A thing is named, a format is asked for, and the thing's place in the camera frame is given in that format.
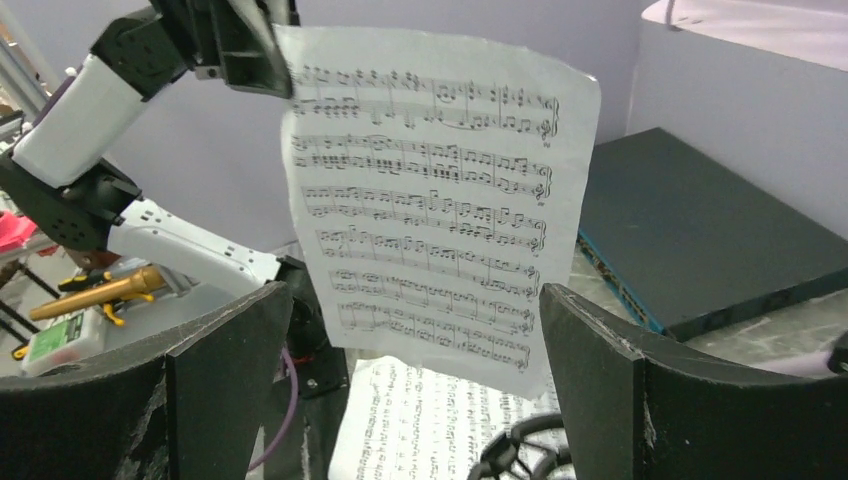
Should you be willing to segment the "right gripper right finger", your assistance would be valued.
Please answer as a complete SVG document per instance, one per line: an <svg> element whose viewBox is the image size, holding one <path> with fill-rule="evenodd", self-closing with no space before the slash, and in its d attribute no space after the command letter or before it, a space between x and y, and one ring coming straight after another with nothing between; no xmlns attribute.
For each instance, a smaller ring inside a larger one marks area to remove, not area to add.
<svg viewBox="0 0 848 480"><path fill-rule="evenodd" d="M559 284L539 297L580 479L843 479L847 379L764 371L631 324Z"/></svg>

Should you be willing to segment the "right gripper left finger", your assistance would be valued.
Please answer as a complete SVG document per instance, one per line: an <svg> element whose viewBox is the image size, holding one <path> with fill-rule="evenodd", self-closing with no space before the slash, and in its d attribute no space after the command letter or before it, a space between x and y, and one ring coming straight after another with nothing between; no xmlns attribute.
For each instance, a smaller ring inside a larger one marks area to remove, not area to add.
<svg viewBox="0 0 848 480"><path fill-rule="evenodd" d="M1 381L5 479L242 479L292 293L273 282L38 377Z"/></svg>

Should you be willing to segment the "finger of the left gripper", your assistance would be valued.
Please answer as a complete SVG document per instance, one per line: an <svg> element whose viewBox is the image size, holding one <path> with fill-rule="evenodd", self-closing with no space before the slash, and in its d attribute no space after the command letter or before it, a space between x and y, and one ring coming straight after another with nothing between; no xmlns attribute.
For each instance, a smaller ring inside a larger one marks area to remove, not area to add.
<svg viewBox="0 0 848 480"><path fill-rule="evenodd" d="M229 88L290 99L291 72L275 37L295 24L293 1L153 1L187 68Z"/></svg>

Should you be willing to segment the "black microphone tripod with shockmount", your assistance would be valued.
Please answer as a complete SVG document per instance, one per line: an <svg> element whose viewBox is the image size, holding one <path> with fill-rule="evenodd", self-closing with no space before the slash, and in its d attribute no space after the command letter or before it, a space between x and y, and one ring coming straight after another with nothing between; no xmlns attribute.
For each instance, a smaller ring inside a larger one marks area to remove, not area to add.
<svg viewBox="0 0 848 480"><path fill-rule="evenodd" d="M529 417L503 430L482 450L467 479L555 479L573 465L570 448L542 443L543 433L564 433L558 413Z"/></svg>

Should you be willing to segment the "lilac perforated music stand desk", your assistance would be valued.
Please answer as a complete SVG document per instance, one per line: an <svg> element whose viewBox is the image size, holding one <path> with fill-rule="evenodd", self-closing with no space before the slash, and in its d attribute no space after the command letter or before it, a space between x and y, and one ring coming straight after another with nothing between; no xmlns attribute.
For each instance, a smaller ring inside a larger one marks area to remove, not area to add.
<svg viewBox="0 0 848 480"><path fill-rule="evenodd" d="M847 5L649 1L627 129L660 127L847 232Z"/></svg>

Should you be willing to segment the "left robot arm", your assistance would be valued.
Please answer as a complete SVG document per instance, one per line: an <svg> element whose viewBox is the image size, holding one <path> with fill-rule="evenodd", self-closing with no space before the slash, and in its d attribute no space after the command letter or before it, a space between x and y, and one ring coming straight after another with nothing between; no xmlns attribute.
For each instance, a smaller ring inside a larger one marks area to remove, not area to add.
<svg viewBox="0 0 848 480"><path fill-rule="evenodd" d="M139 257L239 297L292 287L286 334L295 358L329 344L306 265L255 251L165 210L105 155L188 72L229 88L289 99L293 76L274 37L299 26L293 1L151 1L112 20L78 73L1 156L1 187L58 245Z"/></svg>

